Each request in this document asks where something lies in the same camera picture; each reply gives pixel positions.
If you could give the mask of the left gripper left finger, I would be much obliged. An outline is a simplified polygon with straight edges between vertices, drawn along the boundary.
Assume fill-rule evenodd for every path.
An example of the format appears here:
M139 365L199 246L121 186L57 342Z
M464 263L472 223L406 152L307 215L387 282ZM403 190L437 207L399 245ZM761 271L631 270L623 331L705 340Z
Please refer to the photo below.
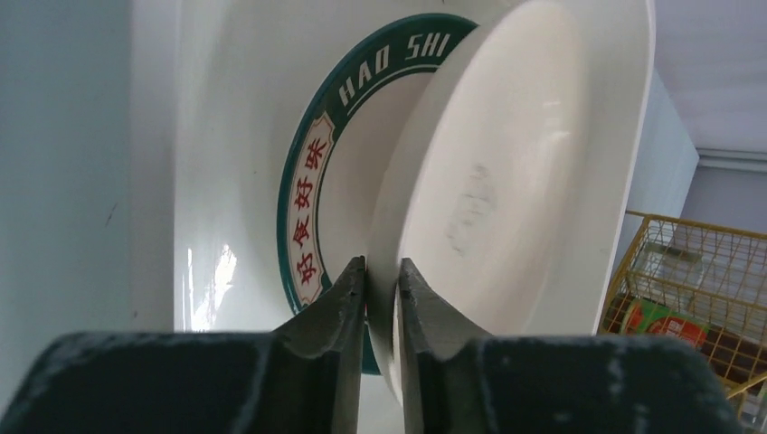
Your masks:
M67 334L35 360L4 433L354 433L365 259L267 333Z

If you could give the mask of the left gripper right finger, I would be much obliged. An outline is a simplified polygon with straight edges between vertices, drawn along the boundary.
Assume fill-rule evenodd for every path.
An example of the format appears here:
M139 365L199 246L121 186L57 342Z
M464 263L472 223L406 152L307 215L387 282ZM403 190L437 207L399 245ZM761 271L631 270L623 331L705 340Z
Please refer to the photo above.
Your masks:
M688 344L652 335L492 336L404 259L398 278L409 433L739 433Z

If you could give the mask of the cream plate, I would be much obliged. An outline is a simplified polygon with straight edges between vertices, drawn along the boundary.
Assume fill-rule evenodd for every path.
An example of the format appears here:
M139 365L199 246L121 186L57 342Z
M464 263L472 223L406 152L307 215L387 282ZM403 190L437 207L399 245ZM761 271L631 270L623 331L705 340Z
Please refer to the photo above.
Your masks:
M585 156L585 52L567 3L524 2L472 31L410 115L383 177L367 251L371 341L396 397L402 259L479 327L525 331Z

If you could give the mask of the red label sauce bottle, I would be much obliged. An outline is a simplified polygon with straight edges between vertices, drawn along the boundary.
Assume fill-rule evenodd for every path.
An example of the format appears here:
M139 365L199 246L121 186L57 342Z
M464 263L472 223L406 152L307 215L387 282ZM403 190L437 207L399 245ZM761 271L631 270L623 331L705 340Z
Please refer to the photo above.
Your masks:
M679 338L700 349L708 334L707 325L659 303L644 298L634 299L620 325L626 335L653 334Z

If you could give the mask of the green rimmed patterned plate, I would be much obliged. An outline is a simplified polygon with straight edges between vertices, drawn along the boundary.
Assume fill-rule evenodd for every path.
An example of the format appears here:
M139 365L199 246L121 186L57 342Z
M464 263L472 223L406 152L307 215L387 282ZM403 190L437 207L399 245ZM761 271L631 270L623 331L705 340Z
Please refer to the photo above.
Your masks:
M366 251L380 185L431 76L474 30L453 14L411 15L371 33L308 104L280 180L279 272L294 312Z

